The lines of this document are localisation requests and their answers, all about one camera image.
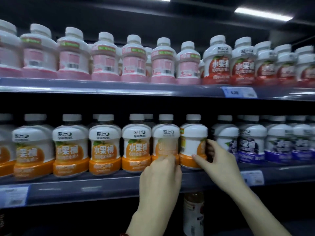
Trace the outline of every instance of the hand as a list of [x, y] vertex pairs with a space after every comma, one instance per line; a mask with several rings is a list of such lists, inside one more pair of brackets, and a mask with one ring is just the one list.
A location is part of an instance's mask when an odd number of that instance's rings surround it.
[[182, 172], [175, 157], [159, 157], [140, 176], [140, 202], [128, 227], [130, 236], [162, 236], [177, 202]]
[[211, 180], [229, 195], [235, 192], [235, 189], [239, 190], [240, 187], [247, 187], [239, 171], [235, 156], [224, 150], [216, 141], [207, 139], [207, 143], [207, 152], [212, 156], [213, 163], [198, 155], [192, 155], [192, 158], [207, 172]]

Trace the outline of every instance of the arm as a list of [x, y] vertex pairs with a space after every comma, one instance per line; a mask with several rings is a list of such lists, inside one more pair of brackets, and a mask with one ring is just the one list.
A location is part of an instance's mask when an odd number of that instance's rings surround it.
[[181, 187], [175, 157], [159, 157], [140, 176], [140, 202], [127, 229], [129, 236], [163, 236]]
[[213, 157], [213, 163], [197, 155], [193, 155], [194, 160], [237, 204], [253, 234], [255, 236], [290, 236], [285, 227], [245, 184], [234, 155], [228, 153], [215, 141], [207, 139], [207, 143], [210, 145], [207, 150]]

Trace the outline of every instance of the supermarket shelf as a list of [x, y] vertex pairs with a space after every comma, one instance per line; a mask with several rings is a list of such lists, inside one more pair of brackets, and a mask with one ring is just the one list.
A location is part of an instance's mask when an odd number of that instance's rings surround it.
[[[226, 85], [170, 85], [152, 83], [98, 82], [61, 79], [0, 78], [0, 92], [151, 95], [224, 98]], [[258, 99], [315, 101], [315, 89], [253, 87]]]
[[[241, 171], [261, 170], [265, 185], [315, 181], [315, 165], [249, 166], [240, 164]], [[136, 197], [139, 195], [139, 177], [123, 170], [95, 177], [84, 173], [76, 178], [58, 179], [53, 175], [32, 182], [16, 182], [13, 177], [0, 180], [0, 186], [30, 186], [26, 206], [59, 204], [78, 201]], [[181, 192], [208, 190], [216, 187], [202, 171], [183, 169]]]

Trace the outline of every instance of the ceiling light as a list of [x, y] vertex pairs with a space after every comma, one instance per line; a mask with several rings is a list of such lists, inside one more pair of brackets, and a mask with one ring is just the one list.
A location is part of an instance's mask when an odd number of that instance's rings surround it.
[[290, 16], [284, 16], [284, 15], [274, 14], [274, 13], [265, 12], [265, 11], [257, 11], [253, 9], [242, 8], [242, 7], [237, 8], [235, 10], [235, 13], [248, 14], [248, 15], [253, 15], [253, 16], [258, 16], [258, 17], [275, 19], [279, 21], [289, 21], [293, 18]]

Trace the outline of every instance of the shelf label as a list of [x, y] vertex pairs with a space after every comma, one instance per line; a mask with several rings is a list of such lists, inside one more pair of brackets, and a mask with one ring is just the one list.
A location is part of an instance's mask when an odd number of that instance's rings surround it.
[[264, 185], [264, 175], [261, 170], [241, 171], [241, 175], [248, 186]]
[[226, 98], [257, 98], [252, 87], [221, 87]]
[[0, 186], [0, 208], [25, 206], [29, 186]]

